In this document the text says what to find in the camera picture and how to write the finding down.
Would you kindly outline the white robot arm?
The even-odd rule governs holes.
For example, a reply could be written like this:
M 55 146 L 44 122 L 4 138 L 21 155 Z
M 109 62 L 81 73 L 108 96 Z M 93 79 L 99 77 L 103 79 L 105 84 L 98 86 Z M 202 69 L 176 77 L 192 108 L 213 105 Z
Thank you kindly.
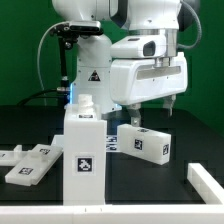
M 198 25 L 200 0 L 52 0 L 66 20 L 65 46 L 78 45 L 71 95 L 90 94 L 104 114 L 162 98 L 170 110 L 188 84 L 187 48 L 177 34 Z

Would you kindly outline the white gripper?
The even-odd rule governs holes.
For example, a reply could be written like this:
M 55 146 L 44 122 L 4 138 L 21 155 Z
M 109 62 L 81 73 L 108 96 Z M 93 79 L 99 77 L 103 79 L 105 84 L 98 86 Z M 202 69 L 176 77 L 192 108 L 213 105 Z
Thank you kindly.
M 171 116 L 175 94 L 185 92 L 187 84 L 187 62 L 183 52 L 164 67 L 156 67 L 153 59 L 114 60 L 111 66 L 111 99 L 119 105 L 129 105 L 127 110 L 134 127 L 141 125 L 139 103 L 165 97 L 163 108 Z

